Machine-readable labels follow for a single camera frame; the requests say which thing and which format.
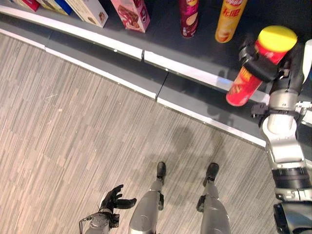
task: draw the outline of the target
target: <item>gray shelf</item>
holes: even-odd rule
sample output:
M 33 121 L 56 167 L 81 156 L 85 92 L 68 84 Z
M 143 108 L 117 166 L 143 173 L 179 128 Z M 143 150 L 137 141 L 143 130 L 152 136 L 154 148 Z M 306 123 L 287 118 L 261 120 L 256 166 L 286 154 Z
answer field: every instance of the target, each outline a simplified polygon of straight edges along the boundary
M 44 49 L 53 30 L 47 27 L 34 25 L 33 23 L 18 18 L 0 14 L 0 32 L 7 35 L 15 34 L 22 36 L 19 37 L 19 39 L 37 46 L 40 49 Z
M 240 69 L 237 59 L 238 49 L 246 33 L 253 33 L 256 36 L 263 27 L 270 25 L 271 21 L 273 21 L 274 23 L 283 23 L 295 31 L 298 30 L 299 34 L 304 35 L 304 38 L 311 37 L 311 29 L 309 30 L 308 27 L 312 23 L 312 7 L 311 2 L 308 0 L 300 1 L 300 3 L 287 3 L 278 0 L 278 6 L 282 9 L 291 8 L 291 11 L 286 11 L 289 17 L 289 20 L 286 21 L 282 14 L 274 13 L 275 8 L 274 10 L 267 9 L 267 5 L 272 5 L 269 0 L 264 0 L 256 5 L 258 5 L 259 9 L 266 10 L 270 14 L 266 13 L 263 20 L 261 20 L 259 14 L 256 14 L 256 18 L 252 18 L 253 14 L 251 13 L 255 11 L 255 4 L 249 3 L 234 38 L 224 44 L 215 41 L 215 30 L 221 3 L 219 0 L 200 2 L 199 26 L 197 33 L 191 39 L 185 39 L 180 34 L 178 1 L 145 1 L 152 19 L 146 34 L 125 30 L 111 2 L 106 0 L 101 2 L 109 15 L 103 29 L 82 22 L 75 13 L 68 17 L 44 8 L 40 8 L 36 13 L 26 15 L 21 14 L 21 12 L 17 13 L 15 9 L 25 10 L 8 0 L 0 0 L 0 12 L 90 40 L 93 43 L 106 46 L 138 60 L 141 60 L 141 55 L 144 53 L 146 62 L 167 71 L 179 73 L 180 76 L 197 80 L 197 82 L 209 85 L 222 92 L 229 89 Z M 297 23 L 297 20 L 294 19 L 294 16 L 298 14 L 300 19 L 305 19 L 304 25 L 307 27 Z M 150 53 L 158 55 L 158 57 L 151 58 Z M 268 91 L 267 85 L 262 84 L 252 100 L 268 101 Z
M 197 82 L 169 74 L 158 95 L 158 102 L 187 115 L 239 136 L 258 145 L 264 145 L 258 120 L 250 116 L 252 102 L 243 107 L 233 107 L 225 100 L 225 94 Z M 312 129 L 301 124 L 298 139 L 306 158 L 312 161 Z
M 74 58 L 78 60 L 77 64 L 80 66 L 84 63 L 96 70 L 116 76 L 118 79 L 108 78 L 151 98 L 156 98 L 168 74 L 143 61 L 131 59 L 58 31 L 50 37 L 46 50 L 61 53 L 61 57 L 65 55 Z

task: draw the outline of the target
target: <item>pringles can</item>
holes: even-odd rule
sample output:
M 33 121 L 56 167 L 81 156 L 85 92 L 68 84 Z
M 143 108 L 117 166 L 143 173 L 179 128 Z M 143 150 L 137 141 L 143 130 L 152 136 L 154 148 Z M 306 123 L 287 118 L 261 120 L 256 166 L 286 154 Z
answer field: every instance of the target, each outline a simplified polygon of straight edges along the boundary
M 185 38 L 194 36 L 198 25 L 199 0 L 179 0 L 181 34 Z
M 278 64 L 296 43 L 297 35 L 291 29 L 274 25 L 262 29 L 255 42 L 255 49 L 271 62 Z M 261 80 L 249 73 L 243 66 L 226 94 L 227 102 L 232 106 L 246 104 L 261 83 Z
M 234 35 L 247 0 L 223 0 L 218 26 L 215 31 L 217 42 L 226 43 Z

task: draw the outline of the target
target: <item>snack box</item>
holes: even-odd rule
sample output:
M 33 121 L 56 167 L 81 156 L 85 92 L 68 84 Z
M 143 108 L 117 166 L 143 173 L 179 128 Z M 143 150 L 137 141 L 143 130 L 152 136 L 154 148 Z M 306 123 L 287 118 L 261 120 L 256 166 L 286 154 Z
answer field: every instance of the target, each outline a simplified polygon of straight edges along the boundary
M 72 12 L 71 7 L 65 0 L 37 0 L 44 8 L 57 11 L 64 15 L 69 15 Z
M 111 2 L 126 29 L 145 33 L 151 20 L 144 0 L 111 0 Z
M 98 0 L 66 0 L 66 2 L 83 21 L 103 27 L 108 19 Z
M 15 2 L 16 4 L 31 9 L 33 11 L 37 11 L 37 9 L 40 6 L 40 4 L 36 0 L 10 0 L 10 1 Z

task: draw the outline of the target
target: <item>yellow lid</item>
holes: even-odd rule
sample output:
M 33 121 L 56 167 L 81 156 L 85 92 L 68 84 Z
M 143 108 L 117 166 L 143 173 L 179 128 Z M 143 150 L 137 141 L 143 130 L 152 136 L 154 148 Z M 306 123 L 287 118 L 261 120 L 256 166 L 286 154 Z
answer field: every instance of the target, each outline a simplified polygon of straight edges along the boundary
M 297 42 L 297 35 L 284 26 L 268 26 L 261 30 L 258 36 L 259 43 L 273 52 L 286 52 Z

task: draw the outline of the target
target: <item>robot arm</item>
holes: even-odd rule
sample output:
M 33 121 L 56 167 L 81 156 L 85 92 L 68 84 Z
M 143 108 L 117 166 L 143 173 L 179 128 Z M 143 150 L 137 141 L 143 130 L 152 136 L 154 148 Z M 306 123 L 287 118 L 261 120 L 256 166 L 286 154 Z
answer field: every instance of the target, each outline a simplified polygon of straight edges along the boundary
M 83 234 L 83 222 L 90 221 L 90 227 L 85 234 L 108 234 L 112 228 L 117 228 L 119 225 L 119 214 L 114 214 L 116 209 L 130 209 L 133 207 L 137 200 L 135 198 L 119 199 L 122 194 L 123 185 L 119 185 L 109 191 L 106 197 L 101 201 L 97 213 L 91 214 L 79 221 L 79 231 Z
M 241 61 L 249 72 L 264 82 L 273 81 L 269 105 L 255 105 L 252 115 L 261 117 L 260 129 L 267 142 L 275 195 L 282 201 L 274 205 L 275 222 L 280 234 L 312 233 L 312 186 L 301 146 L 296 139 L 298 109 L 311 106 L 297 105 L 304 75 L 308 73 L 302 68 L 310 70 L 311 67 L 312 51 L 305 52 L 304 59 L 303 51 L 304 47 L 297 44 L 278 65 L 258 55 L 253 45 L 244 46 L 240 52 Z

